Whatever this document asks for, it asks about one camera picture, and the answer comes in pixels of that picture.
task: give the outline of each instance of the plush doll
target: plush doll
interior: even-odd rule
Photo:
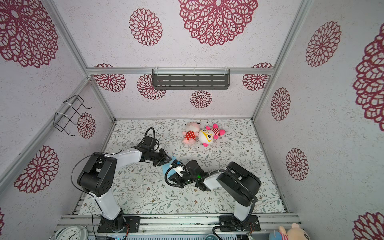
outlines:
[[[285,231],[283,226],[279,226],[279,231],[269,234],[268,240],[311,240],[308,234],[300,228],[297,223],[292,224],[292,228]]]
[[[215,123],[212,128],[207,126],[205,129],[200,130],[199,140],[203,143],[204,147],[208,147],[214,139],[218,139],[220,136],[224,135],[224,133],[225,130],[220,129]]]
[[[199,135],[200,126],[195,122],[190,122],[187,124],[183,135],[183,143],[185,144],[194,144],[196,142],[196,136]]]

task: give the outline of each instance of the red flower pattern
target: red flower pattern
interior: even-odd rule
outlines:
[[[141,95],[152,100],[162,98],[167,92],[166,90],[156,90],[153,88],[151,74],[140,76],[137,80],[137,89]]]
[[[153,46],[160,41],[163,29],[158,17],[148,9],[135,10],[129,20],[133,37],[145,46]]]
[[[289,174],[296,180],[304,180],[308,174],[308,161],[305,154],[297,148],[292,148],[286,157],[286,166]]]
[[[1,207],[0,207],[0,236],[1,236],[1,230],[3,229],[4,226],[4,214],[1,212]]]
[[[55,179],[58,168],[59,159],[55,151],[43,146],[13,185],[21,192],[37,193]]]
[[[375,214],[366,212],[364,215],[359,215],[359,218],[354,221],[352,231],[354,240],[382,240],[384,239],[384,216],[379,212]]]
[[[364,117],[373,119],[384,131],[384,24],[375,40],[364,49],[362,62],[356,66],[356,104],[364,109]]]
[[[259,63],[253,68],[272,68],[270,63]],[[243,85],[246,89],[257,91],[263,89],[269,76],[267,74],[246,74],[243,76]]]
[[[77,121],[77,130],[83,138],[90,138],[95,133],[95,119],[89,113],[83,113]]]
[[[286,118],[291,107],[291,99],[289,92],[285,88],[279,88],[273,94],[271,100],[271,113],[276,121],[281,121]]]
[[[233,41],[252,21],[257,0],[179,0],[184,28],[200,43]]]
[[[109,64],[98,64],[96,68],[114,68]],[[120,92],[125,88],[125,78],[123,74],[94,74],[93,77],[98,85],[110,92]]]
[[[306,58],[312,67],[326,63],[336,51],[340,42],[340,25],[337,22],[327,22],[311,37],[308,43]]]
[[[204,90],[198,90],[191,95],[191,103],[196,108],[205,108],[212,102],[212,95]]]
[[[23,67],[49,65],[58,50],[58,35],[38,0],[0,1],[0,52]]]

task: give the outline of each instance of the clock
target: clock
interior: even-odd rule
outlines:
[[[55,234],[56,240],[87,240],[88,231],[83,226],[70,226],[60,229]]]

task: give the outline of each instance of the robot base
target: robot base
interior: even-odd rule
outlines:
[[[115,220],[108,220],[101,217],[98,233],[116,233],[116,232],[127,232],[127,226],[129,226],[128,232],[137,232],[140,225],[140,217],[124,217],[123,211],[121,210]]]
[[[220,220],[220,226],[228,226],[228,225],[234,225],[234,224],[240,223],[240,221],[237,220],[233,216],[225,215],[225,216],[219,216],[218,218]],[[238,226],[237,228],[236,227],[233,227],[233,228],[220,228],[220,231],[222,231],[222,232],[235,232],[235,231],[241,230],[241,231],[245,231],[245,232],[250,232],[251,231],[251,226],[252,226],[252,230],[254,232],[257,232],[257,231],[261,230],[259,219],[257,218],[256,215],[251,215],[249,217],[248,221],[246,223],[244,223],[243,226]]]

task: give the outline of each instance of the clock face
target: clock face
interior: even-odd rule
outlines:
[[[80,228],[77,226],[68,227],[60,233],[60,235],[57,237],[57,240],[82,240],[80,235]]]

